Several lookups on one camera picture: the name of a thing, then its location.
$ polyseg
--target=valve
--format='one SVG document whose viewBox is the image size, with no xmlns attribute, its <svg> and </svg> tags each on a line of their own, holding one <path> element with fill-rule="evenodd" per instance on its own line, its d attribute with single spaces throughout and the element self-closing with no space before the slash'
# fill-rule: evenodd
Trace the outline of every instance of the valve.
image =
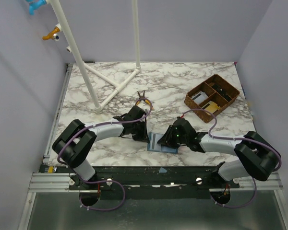
<svg viewBox="0 0 288 230">
<path fill-rule="evenodd" d="M 42 5 L 46 5 L 49 3 L 49 0 L 39 0 L 36 2 L 33 2 L 34 0 L 26 0 L 27 2 L 30 2 L 29 5 L 29 14 L 34 15 L 34 11 L 37 10 Z"/>
<path fill-rule="evenodd" d="M 44 41 L 47 41 L 49 39 L 52 39 L 54 41 L 58 41 L 59 40 L 59 35 L 58 35 L 58 32 L 61 31 L 61 25 L 58 23 L 54 29 L 47 35 L 47 36 L 44 36 L 43 37 L 43 40 Z"/>
</svg>

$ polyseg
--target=white marble surface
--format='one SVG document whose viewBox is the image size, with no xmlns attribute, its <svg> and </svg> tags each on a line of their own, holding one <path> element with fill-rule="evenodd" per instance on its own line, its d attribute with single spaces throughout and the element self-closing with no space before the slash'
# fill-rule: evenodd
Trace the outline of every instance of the white marble surface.
<svg viewBox="0 0 288 230">
<path fill-rule="evenodd" d="M 134 63 L 91 64 L 111 79 L 122 82 L 133 71 Z M 240 91 L 236 101 L 217 116 L 218 125 L 214 134 L 242 135 L 254 130 L 252 116 L 242 93 L 242 87 L 233 63 L 142 63 L 142 71 L 120 92 L 101 113 L 94 111 L 88 90 L 76 65 L 74 65 L 55 138 L 74 119 L 84 123 L 109 120 L 130 110 L 137 99 L 137 90 L 146 90 L 145 95 L 153 102 L 154 110 L 148 120 L 152 131 L 164 133 L 177 116 L 188 110 L 184 104 L 186 93 L 213 74 L 219 74 Z M 102 102 L 114 89 L 93 73 L 91 82 Z M 207 131 L 213 121 L 206 124 L 194 113 L 185 118 L 196 131 Z M 221 161 L 233 161 L 235 156 L 215 152 L 193 152 L 180 147 L 177 155 L 146 151 L 147 143 L 132 139 L 108 138 L 95 143 L 87 159 L 98 166 L 184 166 L 217 165 Z M 49 165 L 60 165 L 57 155 L 51 150 Z"/>
</svg>

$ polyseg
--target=brown woven tray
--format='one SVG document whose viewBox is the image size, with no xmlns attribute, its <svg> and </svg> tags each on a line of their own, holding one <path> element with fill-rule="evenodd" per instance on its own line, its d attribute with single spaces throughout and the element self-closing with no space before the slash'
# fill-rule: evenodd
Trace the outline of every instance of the brown woven tray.
<svg viewBox="0 0 288 230">
<path fill-rule="evenodd" d="M 212 88 L 212 86 L 216 84 L 221 89 L 226 91 L 226 94 L 230 97 L 230 101 L 227 101 L 221 94 L 219 94 L 216 90 Z M 197 92 L 203 91 L 207 94 L 208 98 L 205 99 L 202 103 L 197 104 L 194 100 L 192 100 L 192 96 L 195 95 Z M 215 111 L 213 114 L 215 116 L 219 115 L 221 112 L 223 112 L 227 107 L 229 107 L 238 97 L 240 94 L 239 90 L 237 90 L 235 87 L 233 87 L 231 84 L 229 84 L 226 80 L 224 80 L 219 75 L 215 74 L 190 90 L 187 95 L 186 99 L 184 100 L 185 104 L 190 109 L 201 109 L 205 104 L 207 104 L 209 101 L 215 102 L 220 108 Z M 213 117 L 203 111 L 194 111 L 195 114 L 199 116 L 200 119 L 202 119 L 205 123 L 210 122 Z"/>
</svg>

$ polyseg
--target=white pvc pipe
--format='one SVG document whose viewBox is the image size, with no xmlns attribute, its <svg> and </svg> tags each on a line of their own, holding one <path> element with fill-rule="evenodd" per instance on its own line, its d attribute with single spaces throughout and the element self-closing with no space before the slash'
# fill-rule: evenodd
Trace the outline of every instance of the white pvc pipe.
<svg viewBox="0 0 288 230">
<path fill-rule="evenodd" d="M 89 65 L 87 65 L 86 63 L 84 63 L 84 67 L 91 71 L 93 74 L 97 75 L 98 77 L 100 77 L 101 79 L 105 80 L 106 82 L 110 83 L 111 85 L 114 85 L 115 87 L 119 87 L 120 84 L 116 83 L 115 81 L 112 81 L 110 78 L 106 77 L 105 75 L 103 75 L 101 72 L 97 71 L 96 69 L 90 67 Z"/>
<path fill-rule="evenodd" d="M 132 0 L 133 30 L 134 44 L 136 53 L 136 68 L 141 69 L 140 63 L 140 36 L 139 36 L 139 16 L 138 16 L 138 0 Z"/>
<path fill-rule="evenodd" d="M 60 31 L 62 31 L 62 27 L 61 27 L 60 23 L 56 24 L 56 27 L 57 27 Z"/>
<path fill-rule="evenodd" d="M 74 58 L 75 58 L 75 60 L 77 62 L 77 65 L 78 65 L 79 70 L 80 70 L 80 72 L 82 74 L 82 77 L 83 77 L 83 79 L 85 81 L 87 89 L 88 89 L 88 91 L 89 91 L 89 93 L 90 93 L 90 95 L 92 97 L 92 100 L 94 102 L 96 110 L 100 111 L 101 110 L 100 109 L 100 104 L 99 104 L 97 96 L 96 96 L 96 94 L 94 92 L 93 86 L 92 86 L 92 84 L 90 82 L 90 78 L 89 78 L 89 76 L 88 76 L 88 74 L 86 72 L 86 69 L 84 67 L 84 62 L 83 62 L 83 60 L 81 58 L 81 55 L 80 55 L 80 52 L 78 50 L 77 44 L 76 44 L 75 39 L 74 39 L 74 37 L 72 35 L 72 31 L 71 31 L 71 29 L 70 29 L 70 27 L 69 27 L 69 25 L 67 23 L 66 17 L 65 17 L 64 12 L 63 12 L 63 9 L 61 7 L 61 4 L 60 4 L 59 0 L 49 0 L 49 1 L 51 3 L 51 6 L 52 6 L 52 8 L 54 10 L 54 13 L 56 14 L 56 17 L 58 18 L 58 21 L 59 21 L 59 23 L 60 23 L 60 25 L 62 27 L 62 31 L 63 31 L 63 33 L 64 33 L 64 35 L 66 37 L 68 45 L 72 49 L 72 54 L 73 54 L 73 56 L 74 56 Z"/>
<path fill-rule="evenodd" d="M 134 78 L 135 75 L 137 75 L 140 72 L 139 69 L 135 69 L 132 74 L 126 79 L 124 80 L 119 87 L 117 87 L 102 103 L 101 103 L 101 109 L 103 109 L 108 103 L 109 101 L 111 101 L 120 91 L 122 91 L 122 89 L 125 88 L 125 86 L 132 80 L 132 78 Z"/>
<path fill-rule="evenodd" d="M 71 49 L 70 46 L 67 46 L 67 47 L 66 47 L 66 50 L 67 50 L 69 53 L 72 53 L 72 49 Z"/>
</svg>

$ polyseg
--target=blue faucet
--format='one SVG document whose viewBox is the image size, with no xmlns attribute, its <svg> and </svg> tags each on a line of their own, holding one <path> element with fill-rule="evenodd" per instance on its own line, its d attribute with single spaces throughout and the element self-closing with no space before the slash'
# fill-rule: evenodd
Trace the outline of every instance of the blue faucet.
<svg viewBox="0 0 288 230">
<path fill-rule="evenodd" d="M 46 0 L 39 0 L 37 2 L 33 2 L 34 0 L 26 0 L 26 1 L 32 2 L 32 3 L 30 3 L 30 6 L 29 6 L 29 14 L 30 15 L 34 15 L 35 10 L 37 10 L 40 6 L 47 4 Z"/>
</svg>

